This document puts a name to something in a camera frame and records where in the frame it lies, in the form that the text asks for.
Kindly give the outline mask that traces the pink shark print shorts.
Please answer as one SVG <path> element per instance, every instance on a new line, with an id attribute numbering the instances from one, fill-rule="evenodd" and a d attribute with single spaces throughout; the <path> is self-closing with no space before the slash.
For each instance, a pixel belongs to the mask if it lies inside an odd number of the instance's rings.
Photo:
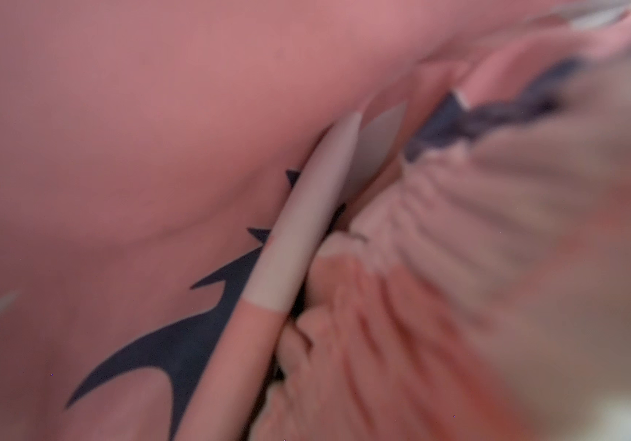
<path id="1" fill-rule="evenodd" d="M 0 1 L 0 440 L 631 440 L 631 1 Z"/>

